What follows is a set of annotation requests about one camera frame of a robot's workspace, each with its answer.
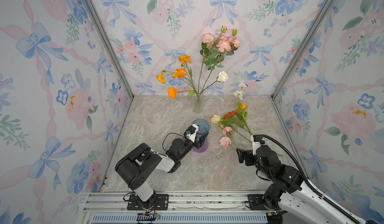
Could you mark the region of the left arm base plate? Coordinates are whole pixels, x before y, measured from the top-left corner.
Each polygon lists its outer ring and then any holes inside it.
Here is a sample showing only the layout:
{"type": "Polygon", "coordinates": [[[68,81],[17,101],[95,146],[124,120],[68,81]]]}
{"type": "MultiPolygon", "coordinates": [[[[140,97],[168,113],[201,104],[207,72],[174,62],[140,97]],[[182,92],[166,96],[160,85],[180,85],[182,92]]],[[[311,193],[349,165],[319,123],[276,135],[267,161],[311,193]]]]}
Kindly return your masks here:
{"type": "Polygon", "coordinates": [[[147,201],[142,201],[137,195],[130,195],[128,211],[166,211],[169,206],[168,194],[153,194],[147,201]]]}

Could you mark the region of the small pink carnation stem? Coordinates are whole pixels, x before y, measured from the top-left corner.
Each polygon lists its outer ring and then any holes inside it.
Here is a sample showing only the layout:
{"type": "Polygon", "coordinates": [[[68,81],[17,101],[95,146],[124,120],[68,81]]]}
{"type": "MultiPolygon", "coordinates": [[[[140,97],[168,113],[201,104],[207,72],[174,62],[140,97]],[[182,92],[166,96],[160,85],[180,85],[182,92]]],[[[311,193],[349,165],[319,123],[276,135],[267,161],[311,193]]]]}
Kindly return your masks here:
{"type": "Polygon", "coordinates": [[[240,134],[236,129],[230,127],[230,126],[224,126],[222,128],[223,136],[226,137],[234,137],[236,134],[240,134]]]}

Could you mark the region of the pink rose stem with leaves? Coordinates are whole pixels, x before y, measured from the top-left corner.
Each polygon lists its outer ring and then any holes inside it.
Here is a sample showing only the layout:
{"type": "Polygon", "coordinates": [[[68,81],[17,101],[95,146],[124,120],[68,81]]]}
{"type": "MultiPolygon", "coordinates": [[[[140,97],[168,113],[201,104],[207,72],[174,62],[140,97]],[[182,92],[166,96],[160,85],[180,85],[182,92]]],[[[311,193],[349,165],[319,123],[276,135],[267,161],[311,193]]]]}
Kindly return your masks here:
{"type": "Polygon", "coordinates": [[[233,56],[234,52],[237,51],[240,47],[240,41],[237,38],[237,29],[232,29],[231,33],[227,35],[228,29],[225,26],[219,30],[219,32],[214,35],[215,44],[210,50],[207,59],[205,61],[204,68],[208,71],[214,70],[217,66],[220,68],[223,67],[222,62],[226,56],[233,56]]]}

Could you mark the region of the cream white rose stem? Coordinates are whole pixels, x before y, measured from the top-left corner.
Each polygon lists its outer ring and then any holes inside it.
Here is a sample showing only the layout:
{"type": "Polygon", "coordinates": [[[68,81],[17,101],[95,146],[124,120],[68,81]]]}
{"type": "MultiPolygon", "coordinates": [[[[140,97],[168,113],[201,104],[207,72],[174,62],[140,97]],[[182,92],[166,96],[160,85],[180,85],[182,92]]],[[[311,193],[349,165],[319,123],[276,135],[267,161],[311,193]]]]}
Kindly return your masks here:
{"type": "Polygon", "coordinates": [[[226,81],[228,81],[228,79],[229,79],[229,76],[228,76],[227,72],[225,72],[225,71],[219,72],[218,76],[216,77],[216,80],[212,84],[203,88],[201,93],[204,93],[207,89],[209,89],[211,86],[215,85],[216,83],[225,83],[226,81]]]}

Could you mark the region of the large orange poppy stem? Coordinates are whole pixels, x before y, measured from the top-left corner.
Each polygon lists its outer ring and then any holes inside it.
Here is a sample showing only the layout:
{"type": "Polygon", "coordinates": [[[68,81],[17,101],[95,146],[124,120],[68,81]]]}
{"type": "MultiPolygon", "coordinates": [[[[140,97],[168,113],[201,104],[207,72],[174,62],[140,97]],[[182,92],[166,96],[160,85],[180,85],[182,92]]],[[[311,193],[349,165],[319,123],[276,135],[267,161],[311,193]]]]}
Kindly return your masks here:
{"type": "Polygon", "coordinates": [[[186,94],[187,98],[192,98],[195,94],[193,90],[182,90],[178,91],[175,87],[168,88],[168,97],[170,99],[175,99],[178,95],[186,94]]]}

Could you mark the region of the orange poppy flower stem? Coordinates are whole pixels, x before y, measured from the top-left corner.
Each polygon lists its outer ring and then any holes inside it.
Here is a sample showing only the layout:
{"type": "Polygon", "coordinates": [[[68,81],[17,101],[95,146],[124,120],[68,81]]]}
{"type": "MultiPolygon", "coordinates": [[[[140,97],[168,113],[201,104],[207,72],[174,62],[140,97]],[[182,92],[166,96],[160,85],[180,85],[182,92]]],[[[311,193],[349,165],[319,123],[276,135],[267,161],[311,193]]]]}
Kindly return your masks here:
{"type": "Polygon", "coordinates": [[[181,68],[176,69],[174,71],[167,71],[163,70],[161,71],[160,75],[156,77],[157,81],[161,84],[166,84],[166,77],[171,76],[173,80],[180,80],[184,82],[187,86],[191,88],[195,92],[194,95],[198,94],[198,90],[195,86],[195,82],[193,80],[193,72],[192,69],[189,67],[189,64],[191,64],[190,56],[184,54],[179,57],[179,62],[181,64],[181,68]]]}

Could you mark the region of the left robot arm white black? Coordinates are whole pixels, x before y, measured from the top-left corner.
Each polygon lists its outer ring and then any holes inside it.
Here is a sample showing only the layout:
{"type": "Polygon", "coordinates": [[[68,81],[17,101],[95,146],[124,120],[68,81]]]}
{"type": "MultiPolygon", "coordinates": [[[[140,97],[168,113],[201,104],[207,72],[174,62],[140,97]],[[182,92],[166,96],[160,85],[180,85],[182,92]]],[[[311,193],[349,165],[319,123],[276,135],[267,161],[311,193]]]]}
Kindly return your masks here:
{"type": "Polygon", "coordinates": [[[154,170],[169,174],[180,166],[181,160],[193,149],[203,146],[205,138],[186,135],[173,140],[165,154],[154,151],[146,143],[140,144],[123,157],[115,166],[116,173],[125,181],[143,205],[150,207],[155,203],[156,192],[147,182],[154,170]]]}

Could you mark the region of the blue purple glass vase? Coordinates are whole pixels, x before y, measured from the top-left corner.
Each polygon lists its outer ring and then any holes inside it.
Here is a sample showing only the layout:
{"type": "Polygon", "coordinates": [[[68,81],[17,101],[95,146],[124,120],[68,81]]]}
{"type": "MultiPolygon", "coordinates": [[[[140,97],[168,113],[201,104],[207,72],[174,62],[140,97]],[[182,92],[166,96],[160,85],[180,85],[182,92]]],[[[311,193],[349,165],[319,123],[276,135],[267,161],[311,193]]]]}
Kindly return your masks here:
{"type": "MultiPolygon", "coordinates": [[[[197,135],[196,135],[196,138],[198,140],[200,140],[204,135],[209,134],[210,129],[211,129],[211,125],[207,120],[197,119],[192,124],[195,124],[199,127],[197,135]]],[[[208,137],[206,136],[206,139],[204,140],[202,147],[200,147],[200,148],[194,147],[193,150],[197,153],[204,153],[205,151],[207,151],[208,147],[209,147],[209,140],[208,140],[208,137]]]]}

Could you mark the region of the pink carnation single stem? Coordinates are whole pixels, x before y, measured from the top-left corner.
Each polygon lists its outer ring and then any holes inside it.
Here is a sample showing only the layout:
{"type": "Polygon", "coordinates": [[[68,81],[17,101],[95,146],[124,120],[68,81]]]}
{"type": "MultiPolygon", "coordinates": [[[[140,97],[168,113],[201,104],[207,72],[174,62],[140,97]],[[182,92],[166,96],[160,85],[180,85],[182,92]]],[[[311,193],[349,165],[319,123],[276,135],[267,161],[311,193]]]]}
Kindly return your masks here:
{"type": "Polygon", "coordinates": [[[203,73],[203,68],[205,65],[205,61],[207,59],[207,56],[212,49],[212,47],[215,44],[215,37],[211,33],[205,33],[202,36],[202,54],[203,54],[203,59],[202,59],[202,64],[201,64],[201,69],[200,69],[200,74],[199,74],[199,81],[198,81],[198,93],[201,94],[202,89],[200,87],[201,85],[201,78],[202,78],[202,73],[203,73]]]}

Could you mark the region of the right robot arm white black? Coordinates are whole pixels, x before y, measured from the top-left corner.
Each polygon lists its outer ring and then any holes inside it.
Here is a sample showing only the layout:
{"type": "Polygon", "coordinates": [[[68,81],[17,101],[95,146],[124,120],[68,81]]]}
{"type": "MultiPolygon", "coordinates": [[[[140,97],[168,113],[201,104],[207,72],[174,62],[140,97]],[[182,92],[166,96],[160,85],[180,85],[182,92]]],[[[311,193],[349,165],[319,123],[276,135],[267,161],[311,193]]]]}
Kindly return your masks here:
{"type": "Polygon", "coordinates": [[[281,163],[267,145],[257,150],[236,150],[239,163],[255,166],[271,185],[262,195],[248,195],[252,211],[287,212],[312,224],[364,224],[366,221],[333,201],[294,168],[281,163]]]}

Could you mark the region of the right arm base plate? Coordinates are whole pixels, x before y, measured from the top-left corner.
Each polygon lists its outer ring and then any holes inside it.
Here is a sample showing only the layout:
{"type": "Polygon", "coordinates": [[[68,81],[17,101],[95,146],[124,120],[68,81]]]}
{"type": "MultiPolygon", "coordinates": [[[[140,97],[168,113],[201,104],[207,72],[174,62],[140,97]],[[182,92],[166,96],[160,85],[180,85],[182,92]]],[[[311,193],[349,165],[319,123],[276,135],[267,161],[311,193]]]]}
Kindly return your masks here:
{"type": "Polygon", "coordinates": [[[261,194],[249,194],[247,195],[247,201],[245,206],[251,211],[269,211],[274,212],[279,209],[278,205],[275,203],[267,202],[264,199],[264,195],[261,194]]]}

